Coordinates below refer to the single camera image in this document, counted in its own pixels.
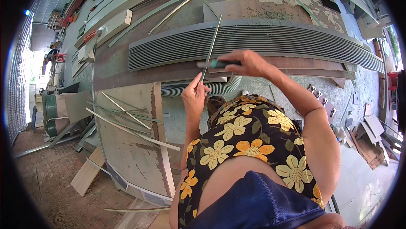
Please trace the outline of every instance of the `white strip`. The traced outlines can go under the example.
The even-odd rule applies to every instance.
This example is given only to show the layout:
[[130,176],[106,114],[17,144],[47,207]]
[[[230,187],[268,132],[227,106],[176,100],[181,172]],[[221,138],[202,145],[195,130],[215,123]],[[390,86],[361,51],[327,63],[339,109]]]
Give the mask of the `white strip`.
[[130,114],[129,112],[127,112],[127,110],[125,110],[124,108],[122,108],[119,104],[117,104],[114,100],[112,100],[109,96],[107,96],[104,92],[101,92],[104,96],[106,96],[111,102],[113,102],[116,106],[118,106],[121,110],[125,111],[125,113],[129,116],[131,116],[131,118],[133,118],[134,120],[136,120],[137,122],[139,122],[140,124],[142,124],[144,127],[146,127],[147,129],[151,130],[150,127],[148,127],[147,125],[145,125],[143,122],[141,122],[140,120],[138,120],[137,118],[134,117],[134,115]]
[[162,24],[167,18],[169,18],[170,15],[172,15],[175,11],[180,9],[180,7],[184,6],[186,3],[188,3],[190,0],[185,0],[183,3],[179,4],[176,8],[174,8],[164,19],[162,19],[148,34],[151,34],[160,24]]
[[89,158],[86,158],[90,163],[92,163],[93,165],[97,166],[100,170],[102,170],[103,172],[107,173],[108,175],[111,176],[111,173],[107,170],[105,170],[103,167],[99,166],[98,164],[94,163],[93,161],[91,161]]
[[160,197],[160,198],[162,198],[162,199],[166,199],[166,200],[169,200],[169,201],[173,201],[173,198],[171,198],[171,197],[169,197],[169,196],[164,196],[164,195],[161,195],[161,194],[158,194],[158,193],[155,193],[155,192],[146,190],[145,188],[139,187],[139,186],[137,186],[137,185],[132,184],[131,182],[128,182],[126,179],[124,179],[124,177],[122,177],[122,176],[119,174],[119,172],[117,172],[117,170],[113,167],[113,165],[112,165],[108,160],[106,160],[106,161],[107,161],[108,164],[111,166],[111,168],[113,168],[113,170],[114,170],[114,171],[123,179],[123,181],[125,181],[128,185],[130,185],[130,186],[132,186],[132,187],[134,187],[134,188],[136,188],[136,189],[138,189],[138,190],[140,190],[140,191],[144,191],[144,192],[146,192],[146,193],[148,193],[148,194],[150,194],[150,195],[153,195],[153,196],[156,196],[156,197]]
[[86,110],[88,110],[89,112],[91,112],[91,113],[94,114],[95,116],[99,117],[100,119],[102,119],[102,120],[104,120],[104,121],[110,123],[111,125],[113,125],[113,126],[119,128],[120,130],[124,130],[125,132],[130,133],[130,134],[135,135],[135,136],[139,136],[139,137],[141,137],[141,138],[143,138],[143,139],[145,139],[145,140],[147,140],[147,141],[150,141],[150,142],[152,142],[152,143],[155,143],[155,144],[157,144],[157,145],[162,145],[162,146],[165,146],[165,147],[170,148],[170,149],[172,149],[172,150],[180,151],[180,148],[177,147],[177,146],[175,146],[175,145],[169,145],[169,144],[167,144],[167,143],[164,143],[164,142],[161,142],[161,141],[158,141],[158,140],[149,138],[149,137],[147,137],[147,136],[144,136],[144,135],[141,135],[141,134],[133,133],[133,132],[129,131],[128,129],[122,127],[122,126],[117,125],[117,124],[115,124],[114,122],[111,122],[111,121],[105,119],[103,116],[101,116],[101,115],[99,115],[99,114],[93,112],[92,110],[90,110],[90,109],[88,109],[88,108],[86,108]]

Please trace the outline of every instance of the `blue satin garment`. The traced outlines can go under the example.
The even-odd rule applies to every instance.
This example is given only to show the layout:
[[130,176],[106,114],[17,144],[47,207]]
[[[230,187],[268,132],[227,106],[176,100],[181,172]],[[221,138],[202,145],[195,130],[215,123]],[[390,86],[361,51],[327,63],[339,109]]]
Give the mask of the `blue satin garment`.
[[311,199],[248,171],[185,228],[296,228],[326,212]]

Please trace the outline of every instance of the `red stool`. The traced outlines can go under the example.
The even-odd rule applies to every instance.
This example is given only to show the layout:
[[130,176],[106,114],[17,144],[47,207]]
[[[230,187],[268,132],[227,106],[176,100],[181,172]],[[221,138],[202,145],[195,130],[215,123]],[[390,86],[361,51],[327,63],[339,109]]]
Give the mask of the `red stool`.
[[66,54],[57,54],[56,62],[57,63],[64,63],[65,62],[65,56],[66,56]]

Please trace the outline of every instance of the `woman's left hand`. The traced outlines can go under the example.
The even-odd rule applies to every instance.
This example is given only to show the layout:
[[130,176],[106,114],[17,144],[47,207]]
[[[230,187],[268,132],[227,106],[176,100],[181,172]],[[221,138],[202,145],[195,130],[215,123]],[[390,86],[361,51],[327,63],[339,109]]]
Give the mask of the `woman's left hand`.
[[182,92],[183,104],[186,111],[186,124],[192,123],[199,125],[200,116],[203,112],[204,101],[206,92],[210,91],[210,88],[200,81],[202,73],[200,72],[195,79],[186,87]]

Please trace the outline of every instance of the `gray grooved panel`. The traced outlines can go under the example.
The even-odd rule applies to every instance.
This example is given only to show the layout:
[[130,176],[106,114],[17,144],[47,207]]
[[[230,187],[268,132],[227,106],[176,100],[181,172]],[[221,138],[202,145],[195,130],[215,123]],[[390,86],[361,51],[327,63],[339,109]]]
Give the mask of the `gray grooved panel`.
[[[141,39],[129,45],[128,69],[137,71],[207,57],[217,22],[198,23]],[[292,56],[358,64],[383,73],[381,59],[345,34],[308,24],[274,19],[224,20],[212,58],[233,49],[263,56]]]

